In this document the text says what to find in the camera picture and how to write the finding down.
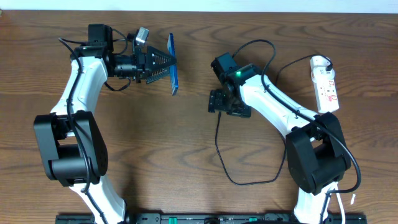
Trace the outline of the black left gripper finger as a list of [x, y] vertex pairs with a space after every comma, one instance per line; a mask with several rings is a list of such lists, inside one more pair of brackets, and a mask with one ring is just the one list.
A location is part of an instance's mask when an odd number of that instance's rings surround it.
[[163, 79], [167, 76], [170, 75], [170, 69], [169, 67], [167, 68], [161, 68], [160, 70], [156, 70], [152, 72], [147, 78], [146, 78], [146, 83], [150, 84], [153, 82], [156, 82], [157, 80]]
[[177, 59], [174, 56], [152, 46], [147, 46], [147, 53], [149, 56], [149, 73], [160, 70], [161, 68], [170, 67], [177, 63]]

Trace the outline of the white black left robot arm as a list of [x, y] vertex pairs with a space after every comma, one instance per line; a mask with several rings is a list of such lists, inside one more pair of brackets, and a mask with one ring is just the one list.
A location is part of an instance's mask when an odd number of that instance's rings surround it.
[[51, 112], [34, 120], [47, 177], [77, 193], [90, 209], [88, 215], [58, 215], [57, 223], [136, 222], [107, 176], [108, 150], [94, 117], [108, 78], [153, 83], [169, 77], [172, 93], [178, 91], [172, 35], [163, 52], [147, 45], [149, 31], [144, 27], [133, 34], [121, 34], [120, 41], [131, 51], [127, 54], [114, 51], [115, 33], [105, 24], [91, 24], [84, 42], [60, 39], [70, 51], [70, 78]]

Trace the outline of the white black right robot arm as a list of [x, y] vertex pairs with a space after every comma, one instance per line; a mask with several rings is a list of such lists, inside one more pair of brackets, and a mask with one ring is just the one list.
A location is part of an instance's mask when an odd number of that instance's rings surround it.
[[222, 89], [210, 93], [208, 111], [248, 118], [258, 111], [284, 140], [288, 169], [299, 187], [294, 216], [301, 223], [323, 223], [338, 182], [357, 164], [349, 152], [338, 118], [316, 113], [280, 91], [259, 67], [239, 66], [233, 56], [216, 57], [211, 68]]

